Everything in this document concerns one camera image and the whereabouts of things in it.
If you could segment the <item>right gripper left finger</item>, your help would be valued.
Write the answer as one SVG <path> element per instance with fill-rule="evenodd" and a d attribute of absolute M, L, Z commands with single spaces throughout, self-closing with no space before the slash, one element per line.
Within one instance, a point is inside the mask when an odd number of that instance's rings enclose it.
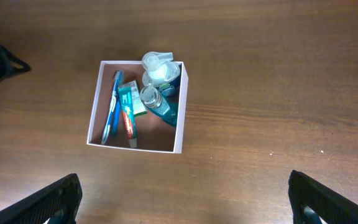
<path fill-rule="evenodd" d="M 77 174 L 68 174 L 1 210 L 0 223 L 75 223 L 82 196 Z"/>

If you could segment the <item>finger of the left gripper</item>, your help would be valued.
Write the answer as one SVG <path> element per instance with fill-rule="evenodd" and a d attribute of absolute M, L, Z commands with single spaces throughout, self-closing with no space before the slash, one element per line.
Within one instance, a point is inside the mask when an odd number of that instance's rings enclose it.
<path fill-rule="evenodd" d="M 31 71 L 29 64 L 16 57 L 0 44 L 0 80 Z"/>

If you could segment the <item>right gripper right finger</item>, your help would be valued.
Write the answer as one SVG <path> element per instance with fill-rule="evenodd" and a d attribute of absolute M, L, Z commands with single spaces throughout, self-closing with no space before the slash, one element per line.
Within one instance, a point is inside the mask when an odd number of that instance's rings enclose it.
<path fill-rule="evenodd" d="M 293 170 L 288 180 L 293 223 L 357 223 L 358 205 L 310 176 Z"/>

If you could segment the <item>blue disposable razor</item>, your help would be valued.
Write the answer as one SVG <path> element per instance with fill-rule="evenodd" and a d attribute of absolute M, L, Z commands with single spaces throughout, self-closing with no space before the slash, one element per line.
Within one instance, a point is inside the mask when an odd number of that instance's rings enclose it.
<path fill-rule="evenodd" d="M 113 111 L 112 122 L 111 122 L 111 133 L 110 133 L 110 135 L 112 135 L 112 136 L 117 135 L 117 129 L 118 129 L 118 125 L 119 125 L 120 113 L 121 113 L 121 104 L 120 104 L 120 101 L 117 100 L 115 108 L 114 108 L 114 111 Z"/>

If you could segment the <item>blue white toothbrush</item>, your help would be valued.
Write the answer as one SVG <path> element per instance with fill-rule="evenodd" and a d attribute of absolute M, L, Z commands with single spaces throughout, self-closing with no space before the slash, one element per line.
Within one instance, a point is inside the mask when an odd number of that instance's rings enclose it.
<path fill-rule="evenodd" d="M 109 112 L 108 112 L 106 124 L 104 126 L 102 141 L 101 141 L 102 145 L 105 145 L 107 143 L 108 139 L 112 136 L 112 135 L 110 135 L 112 116 L 113 116 L 113 111 L 114 111 L 116 102 L 117 102 L 117 100 L 119 100 L 117 89 L 120 85 L 122 85 L 123 81 L 124 81 L 124 71 L 117 70 L 115 72 L 114 78 L 113 78 L 113 86 L 112 86 L 111 100 L 110 100 L 110 104 L 109 104 Z"/>

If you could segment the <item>green white soap packet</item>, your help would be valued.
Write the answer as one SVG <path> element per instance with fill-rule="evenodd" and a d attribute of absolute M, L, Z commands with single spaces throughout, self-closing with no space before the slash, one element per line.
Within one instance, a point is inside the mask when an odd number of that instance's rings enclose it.
<path fill-rule="evenodd" d="M 118 87 L 120 90 L 121 88 L 131 88 L 132 93 L 132 100 L 133 100 L 133 109 L 134 109 L 134 116 L 141 116 L 147 114 L 146 107 L 144 106 L 143 102 L 140 98 L 139 88 L 137 82 L 135 80 L 125 83 Z"/>

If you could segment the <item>red green toothpaste tube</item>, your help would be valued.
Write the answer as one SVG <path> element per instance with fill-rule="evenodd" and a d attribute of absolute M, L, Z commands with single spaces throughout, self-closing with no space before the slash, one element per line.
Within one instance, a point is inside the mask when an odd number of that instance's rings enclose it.
<path fill-rule="evenodd" d="M 132 99 L 132 90 L 130 87 L 122 87 L 119 89 L 119 97 L 121 102 L 121 110 L 126 127 L 126 134 L 131 148 L 137 147 L 137 132 L 134 118 L 134 107 Z"/>

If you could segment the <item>teal mouthwash bottle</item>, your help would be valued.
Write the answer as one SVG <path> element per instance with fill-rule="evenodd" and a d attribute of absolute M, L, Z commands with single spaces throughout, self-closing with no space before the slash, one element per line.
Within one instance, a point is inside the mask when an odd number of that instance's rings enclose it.
<path fill-rule="evenodd" d="M 144 106 L 154 115 L 173 127 L 177 126 L 177 104 L 170 102 L 155 87 L 150 85 L 143 87 L 140 91 L 140 98 Z"/>

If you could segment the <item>foam handwash pump bottle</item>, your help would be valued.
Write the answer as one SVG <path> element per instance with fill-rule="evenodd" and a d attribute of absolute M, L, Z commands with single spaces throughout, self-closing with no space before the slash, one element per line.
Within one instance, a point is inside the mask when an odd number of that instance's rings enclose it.
<path fill-rule="evenodd" d="M 145 72 L 142 76 L 144 86 L 159 87 L 174 81 L 180 76 L 179 64 L 173 61 L 172 52 L 148 52 L 142 57 Z"/>

